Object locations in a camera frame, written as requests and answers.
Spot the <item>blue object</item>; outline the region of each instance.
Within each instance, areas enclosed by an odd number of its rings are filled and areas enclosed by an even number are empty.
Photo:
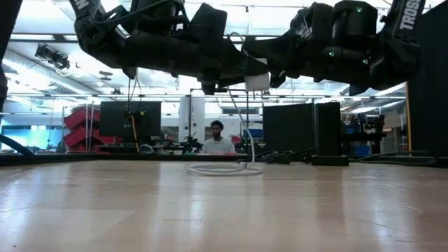
[[[263,130],[262,129],[249,129],[249,132],[251,133],[252,137],[259,138],[263,137]],[[244,137],[249,137],[247,135],[247,131],[244,130]]]
[[[365,157],[370,155],[370,146],[357,146],[355,148],[357,156]]]

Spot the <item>white shirt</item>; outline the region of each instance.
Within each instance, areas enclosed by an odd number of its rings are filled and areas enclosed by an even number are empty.
[[[202,151],[204,151],[204,153],[235,153],[235,146],[228,139],[215,141],[215,139],[212,138],[205,141]]]

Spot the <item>white label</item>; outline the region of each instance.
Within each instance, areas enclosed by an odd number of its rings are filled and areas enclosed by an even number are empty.
[[[401,18],[400,29],[414,29],[415,17],[419,12],[420,0],[409,0],[406,2],[406,9]]]
[[[82,10],[84,7],[89,5],[88,0],[75,0],[75,4],[78,7],[78,10]]]

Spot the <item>yellow cable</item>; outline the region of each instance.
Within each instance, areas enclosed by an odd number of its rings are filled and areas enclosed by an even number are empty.
[[[137,153],[140,154],[139,144],[137,143],[137,133],[135,132],[135,122],[133,115],[131,115],[131,120],[132,120],[132,129],[134,131],[135,148],[137,149]]]

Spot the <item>black panel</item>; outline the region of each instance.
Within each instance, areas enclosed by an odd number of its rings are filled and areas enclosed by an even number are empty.
[[[145,111],[145,116],[137,122],[136,129],[141,138],[160,137],[161,103],[159,101],[131,101],[130,113]],[[101,103],[99,134],[106,137],[132,138],[130,122],[125,119],[127,101],[103,101]]]
[[[408,85],[412,150],[448,156],[448,2],[428,11],[417,32],[421,66]]]
[[[315,105],[314,130],[317,155],[342,155],[341,105],[339,102]]]
[[[275,151],[314,148],[312,104],[264,107],[263,132],[267,147]]]

